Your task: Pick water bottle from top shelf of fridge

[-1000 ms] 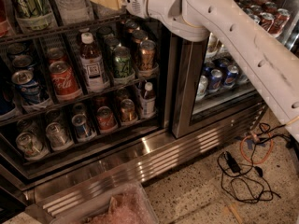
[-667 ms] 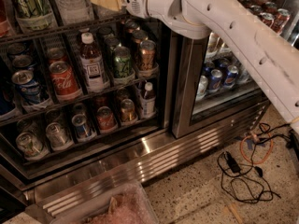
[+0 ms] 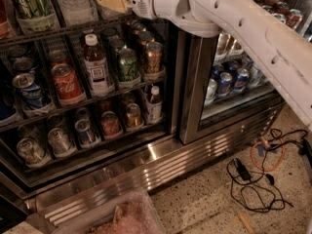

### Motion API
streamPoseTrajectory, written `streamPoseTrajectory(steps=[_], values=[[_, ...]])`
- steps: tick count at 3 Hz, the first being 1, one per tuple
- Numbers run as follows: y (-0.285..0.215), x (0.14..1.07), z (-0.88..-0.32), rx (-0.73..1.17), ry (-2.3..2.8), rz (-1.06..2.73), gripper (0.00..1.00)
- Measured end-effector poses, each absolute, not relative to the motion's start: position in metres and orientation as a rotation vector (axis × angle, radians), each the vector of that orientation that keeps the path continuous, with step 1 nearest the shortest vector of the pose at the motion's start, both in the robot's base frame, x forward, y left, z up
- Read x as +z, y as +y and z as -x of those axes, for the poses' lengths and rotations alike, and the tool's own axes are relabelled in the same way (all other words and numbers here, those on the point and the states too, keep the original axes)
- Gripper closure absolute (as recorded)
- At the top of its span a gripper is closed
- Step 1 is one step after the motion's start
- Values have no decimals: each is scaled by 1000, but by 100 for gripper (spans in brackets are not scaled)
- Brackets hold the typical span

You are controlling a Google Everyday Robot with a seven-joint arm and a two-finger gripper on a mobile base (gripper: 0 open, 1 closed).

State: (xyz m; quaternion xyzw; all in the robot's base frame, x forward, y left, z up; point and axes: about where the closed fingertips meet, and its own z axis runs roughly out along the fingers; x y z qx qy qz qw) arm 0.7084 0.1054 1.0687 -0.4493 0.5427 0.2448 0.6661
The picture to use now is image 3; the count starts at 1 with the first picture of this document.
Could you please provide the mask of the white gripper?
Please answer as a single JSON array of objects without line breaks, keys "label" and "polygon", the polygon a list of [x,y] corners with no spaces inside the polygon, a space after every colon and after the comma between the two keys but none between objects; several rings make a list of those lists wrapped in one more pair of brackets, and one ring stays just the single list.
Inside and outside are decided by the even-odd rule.
[{"label": "white gripper", "polygon": [[[124,14],[128,10],[127,0],[96,0],[102,7],[117,13]],[[140,18],[155,20],[154,0],[130,0],[133,12]]]}]

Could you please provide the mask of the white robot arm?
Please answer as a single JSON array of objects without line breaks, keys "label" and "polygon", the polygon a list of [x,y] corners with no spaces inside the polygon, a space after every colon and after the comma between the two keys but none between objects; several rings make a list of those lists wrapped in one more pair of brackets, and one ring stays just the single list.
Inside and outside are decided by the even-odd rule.
[{"label": "white robot arm", "polygon": [[308,128],[312,128],[312,44],[253,0],[129,0],[144,19],[165,19],[196,36],[229,32]]}]

